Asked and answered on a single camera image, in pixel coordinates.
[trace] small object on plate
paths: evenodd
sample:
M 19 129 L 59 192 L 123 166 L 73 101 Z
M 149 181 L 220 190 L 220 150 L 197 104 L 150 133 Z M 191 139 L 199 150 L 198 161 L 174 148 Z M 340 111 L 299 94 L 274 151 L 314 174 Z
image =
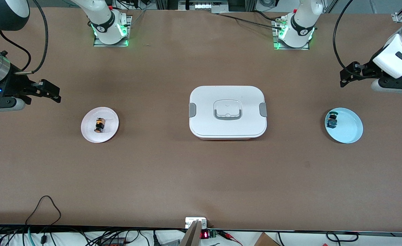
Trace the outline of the small object on plate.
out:
M 335 128 L 330 127 L 329 120 L 336 120 Z M 362 137 L 363 124 L 359 116 L 345 108 L 336 108 L 330 110 L 325 117 L 325 129 L 327 133 L 336 141 L 344 144 L 352 144 Z
M 102 131 L 104 130 L 104 126 L 105 126 L 105 119 L 104 118 L 96 119 L 95 132 L 102 133 Z
M 101 132 L 96 131 L 98 121 L 104 119 Z M 119 118 L 116 112 L 107 107 L 99 107 L 88 112 L 81 122 L 81 133 L 85 139 L 92 143 L 102 143 L 112 138 L 119 127 Z
M 337 125 L 337 120 L 336 120 L 336 118 L 337 118 L 337 115 L 338 115 L 338 113 L 337 112 L 330 112 L 329 113 L 329 119 L 327 120 L 327 127 L 329 127 L 329 128 L 336 128 L 336 125 Z

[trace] black cable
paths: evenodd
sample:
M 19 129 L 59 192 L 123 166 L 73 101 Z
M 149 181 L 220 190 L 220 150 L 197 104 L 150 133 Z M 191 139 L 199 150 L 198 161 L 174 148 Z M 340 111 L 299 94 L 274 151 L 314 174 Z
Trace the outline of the black cable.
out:
M 58 211 L 58 219 L 57 219 L 56 221 L 52 222 L 52 224 L 50 224 L 49 226 L 52 226 L 53 224 L 57 223 L 57 222 L 61 219 L 61 211 L 60 211 L 60 209 L 58 209 L 58 207 L 57 207 L 57 206 L 55 205 L 55 203 L 54 203 L 54 200 L 52 200 L 52 198 L 51 198 L 50 196 L 45 195 L 45 196 L 42 196 L 42 197 L 40 198 L 40 200 L 39 200 L 38 203 L 37 203 L 36 208 L 34 208 L 34 211 L 33 211 L 33 212 L 28 216 L 28 218 L 26 219 L 26 221 L 25 221 L 25 226 L 28 224 L 28 220 L 34 215 L 34 213 L 36 212 L 38 206 L 40 205 L 40 202 L 41 202 L 41 201 L 43 200 L 43 198 L 45 198 L 45 197 L 47 197 L 47 198 L 49 198 L 49 199 L 51 200 L 52 205 L 53 205 L 54 208 Z
M 7 42 L 9 42 L 10 44 L 16 46 L 17 48 L 23 50 L 27 55 L 28 55 L 28 62 L 26 63 L 26 65 L 22 68 L 22 71 L 24 71 L 29 64 L 31 63 L 31 53 L 29 53 L 28 50 L 26 50 L 25 48 L 21 47 L 20 45 L 16 44 L 15 42 L 13 42 L 12 40 L 10 40 L 9 38 L 5 37 L 4 33 L 0 30 L 0 35 L 1 37 L 3 37 L 3 39 L 5 39 Z
M 138 232 L 140 233 L 140 235 L 142 235 L 142 236 L 146 239 L 146 241 L 148 242 L 148 246 L 151 246 L 151 245 L 149 245 L 149 240 L 148 240 L 148 238 L 145 237 L 145 235 L 143 235 L 141 231 L 138 231 Z
M 329 235 L 335 236 L 336 240 L 331 239 L 331 238 L 329 237 Z M 341 242 L 343 242 L 343 243 L 352 243 L 352 242 L 357 241 L 357 240 L 359 239 L 359 234 L 354 234 L 354 235 L 356 236 L 356 238 L 354 238 L 354 239 L 351 239 L 351 240 L 340 240 L 339 237 L 338 237 L 334 232 L 327 232 L 327 233 L 325 234 L 325 236 L 327 237 L 328 240 L 330 240 L 330 241 L 332 241 L 332 242 L 334 242 L 334 243 L 338 243 L 339 246 L 341 246 L 341 244 L 340 244 Z
M 270 17 L 268 17 L 267 15 L 265 15 L 263 12 L 258 11 L 258 10 L 253 10 L 252 12 L 259 13 L 261 16 L 263 16 L 263 18 L 268 19 L 268 20 L 270 20 L 270 21 L 271 21 L 271 20 L 272 20 L 272 21 L 275 21 L 276 19 L 281 18 L 281 16 L 279 16 L 279 17 L 274 17 L 274 18 L 270 18 Z
M 126 232 L 126 235 L 125 235 L 125 240 L 124 240 L 124 242 L 123 242 L 123 244 L 129 244 L 129 243 L 132 243 L 132 242 L 134 242 L 138 237 L 139 237 L 139 231 L 137 231 L 137 237 L 136 238 L 134 238 L 132 241 L 130 241 L 130 242 L 128 242 L 128 241 L 126 241 L 126 237 L 128 236 L 128 234 L 129 234 L 129 232 L 130 231 L 127 231 Z
M 52 236 L 52 232 L 49 232 L 49 234 L 51 235 L 52 243 L 54 243 L 54 246 L 57 246 L 57 244 L 55 243 L 54 237 Z
M 47 44 L 49 42 L 49 31 L 47 27 L 47 20 L 46 20 L 46 15 L 43 13 L 43 9 L 41 8 L 40 4 L 38 4 L 37 0 L 32 0 L 35 5 L 37 6 L 38 10 L 40 11 L 41 17 L 43 18 L 43 23 L 44 23 L 44 50 L 43 50 L 43 56 L 41 58 L 40 64 L 37 66 L 36 69 L 32 70 L 31 73 L 37 72 L 41 66 L 44 63 L 44 60 L 46 59 L 46 54 L 47 54 Z
M 8 245 L 9 245 L 9 242 L 14 238 L 14 236 L 17 234 L 18 231 L 19 231 L 19 229 L 17 229 L 17 231 L 15 231 L 14 234 L 13 234 L 10 238 L 8 238 L 8 241 L 7 241 L 7 243 L 5 244 L 5 246 L 8 246 Z
M 284 243 L 282 243 L 282 239 L 281 239 L 280 233 L 279 233 L 279 232 L 277 232 L 277 233 L 278 233 L 278 239 L 280 240 L 281 246 L 284 246 Z
M 264 26 L 264 27 L 269 27 L 269 28 L 274 28 L 274 29 L 277 29 L 277 30 L 281 30 L 280 27 L 274 27 L 274 26 L 265 25 L 265 24 L 262 24 L 262 23 L 251 22 L 250 20 L 248 21 L 248 20 L 240 19 L 240 18 L 237 18 L 237 17 L 234 17 L 234 16 L 229 16 L 229 15 L 224 15 L 224 14 L 218 14 L 218 15 L 225 16 L 225 17 L 232 18 L 232 19 L 239 20 L 239 21 L 243 21 L 243 22 L 248 22 L 248 23 L 251 23 L 251 24 L 254 24 L 254 25 L 259 25 L 259 26 Z
M 345 65 L 342 63 L 342 61 L 340 60 L 339 54 L 338 54 L 338 52 L 337 52 L 337 48 L 336 48 L 336 32 L 337 32 L 337 28 L 338 28 L 340 19 L 342 18 L 343 14 L 345 13 L 345 11 L 346 11 L 346 9 L 348 8 L 348 6 L 349 6 L 353 1 L 354 1 L 354 0 L 349 0 L 349 1 L 348 1 L 348 3 L 347 3 L 347 4 L 345 5 L 345 7 L 343 8 L 342 12 L 340 13 L 340 15 L 339 15 L 339 17 L 338 17 L 338 19 L 337 19 L 337 21 L 336 21 L 335 29 L 334 29 L 334 31 L 333 31 L 333 50 L 334 50 L 334 52 L 335 52 L 337 61 L 339 62 L 339 64 L 341 65 L 341 67 L 342 67 L 345 71 L 347 71 L 349 74 L 351 74 L 352 76 L 356 76 L 356 77 L 359 77 L 359 78 L 365 78 L 365 79 L 374 78 L 374 76 L 362 76 L 362 75 L 360 75 L 360 74 L 356 74 L 356 73 L 353 73 L 353 72 L 349 71 L 349 70 L 345 67 Z
M 116 0 L 118 3 L 120 3 L 120 5 L 124 6 L 126 9 L 129 9 L 127 6 L 133 6 L 134 8 L 139 8 L 142 9 L 139 6 L 135 6 L 134 4 L 130 4 L 130 3 L 123 3 L 121 0 Z

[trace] metal bracket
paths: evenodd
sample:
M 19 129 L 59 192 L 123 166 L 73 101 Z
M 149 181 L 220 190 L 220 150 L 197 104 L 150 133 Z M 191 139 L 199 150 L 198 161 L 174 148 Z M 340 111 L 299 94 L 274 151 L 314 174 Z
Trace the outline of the metal bracket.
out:
M 197 220 L 202 222 L 202 229 L 207 229 L 207 219 L 204 217 L 185 217 L 185 228 L 188 229 Z
M 293 48 L 288 46 L 287 44 L 285 44 L 285 42 L 283 42 L 281 39 L 278 38 L 278 36 L 280 36 L 282 33 L 282 30 L 278 30 L 275 27 L 281 27 L 283 28 L 283 26 L 285 25 L 283 22 L 276 22 L 275 20 L 271 21 L 271 26 L 272 26 L 272 36 L 274 39 L 274 48 L 276 50 L 309 50 L 310 46 L 309 46 L 309 41 L 307 41 L 306 45 L 304 45 L 303 47 L 300 48 Z
M 391 14 L 392 20 L 395 23 L 402 23 L 402 9 L 400 9 L 398 12 L 395 12 L 394 14 Z
M 132 15 L 126 15 L 125 13 L 121 13 L 125 15 L 126 18 L 122 18 L 122 23 L 120 26 L 121 31 L 126 32 L 126 36 L 120 39 L 119 42 L 115 44 L 104 44 L 98 37 L 95 35 L 95 40 L 93 41 L 93 47 L 127 47 L 129 44 L 129 34 L 131 32 L 131 22 L 133 19 Z
M 202 229 L 207 228 L 207 219 L 203 217 L 185 217 L 187 232 L 179 246 L 199 246 Z

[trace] table surface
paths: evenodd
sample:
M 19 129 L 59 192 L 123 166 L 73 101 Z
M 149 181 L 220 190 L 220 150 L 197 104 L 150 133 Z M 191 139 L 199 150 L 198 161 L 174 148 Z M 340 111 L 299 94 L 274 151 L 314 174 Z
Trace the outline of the table surface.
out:
M 93 48 L 81 9 L 44 11 L 47 58 L 29 77 L 60 87 L 62 102 L 33 98 L 23 111 L 0 112 L 0 223 L 24 223 L 51 195 L 58 224 L 182 227 L 186 216 L 204 216 L 227 229 L 402 232 L 402 94 L 373 92 L 371 80 L 339 87 L 337 15 L 320 17 L 309 51 L 281 51 L 269 28 L 204 11 L 146 11 L 129 47 Z M 389 15 L 345 15 L 342 60 L 367 62 L 398 28 Z M 25 28 L 5 34 L 36 67 L 44 45 L 37 9 Z M 1 37 L 0 50 L 18 67 L 26 62 Z M 201 85 L 261 89 L 265 134 L 195 137 L 188 102 Z M 80 124 L 100 106 L 118 113 L 120 127 L 93 144 Z M 323 118 L 336 107 L 361 117 L 358 142 L 326 135 Z M 56 217 L 45 200 L 30 223 Z

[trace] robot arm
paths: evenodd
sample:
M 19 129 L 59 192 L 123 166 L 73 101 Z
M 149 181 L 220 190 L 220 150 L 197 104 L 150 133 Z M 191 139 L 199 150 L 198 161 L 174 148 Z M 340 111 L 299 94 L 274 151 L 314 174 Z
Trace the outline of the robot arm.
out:
M 298 9 L 282 18 L 286 19 L 286 24 L 282 26 L 279 39 L 293 48 L 306 45 L 323 9 L 322 0 L 300 0 Z
M 126 14 L 110 10 L 105 0 L 72 0 L 84 10 L 96 37 L 107 45 L 119 42 L 127 34 Z
M 362 66 L 358 62 L 353 62 L 347 70 L 359 76 L 351 75 L 345 69 L 342 70 L 340 72 L 341 87 L 355 80 L 376 78 L 371 85 L 374 90 L 402 92 L 402 28 L 388 39 L 368 63 Z

